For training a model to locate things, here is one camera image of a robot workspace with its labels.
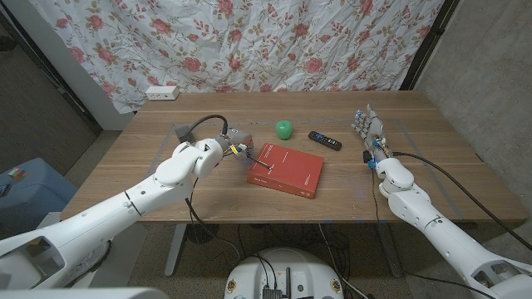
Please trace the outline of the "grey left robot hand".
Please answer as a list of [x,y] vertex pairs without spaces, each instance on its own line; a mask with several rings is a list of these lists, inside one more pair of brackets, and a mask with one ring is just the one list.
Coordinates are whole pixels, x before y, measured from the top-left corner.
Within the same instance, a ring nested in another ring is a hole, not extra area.
[[220,144],[224,156],[233,156],[236,160],[245,161],[254,152],[253,137],[250,133],[235,128],[228,128],[227,133],[215,137]]

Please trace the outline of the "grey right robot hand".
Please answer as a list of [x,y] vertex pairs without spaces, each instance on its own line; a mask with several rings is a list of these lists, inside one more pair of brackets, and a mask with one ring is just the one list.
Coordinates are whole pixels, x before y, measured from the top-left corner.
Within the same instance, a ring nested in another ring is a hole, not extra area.
[[376,111],[367,106],[367,112],[358,111],[354,115],[352,128],[362,138],[363,144],[369,154],[378,163],[384,159],[392,157],[392,152],[387,144],[383,123]]

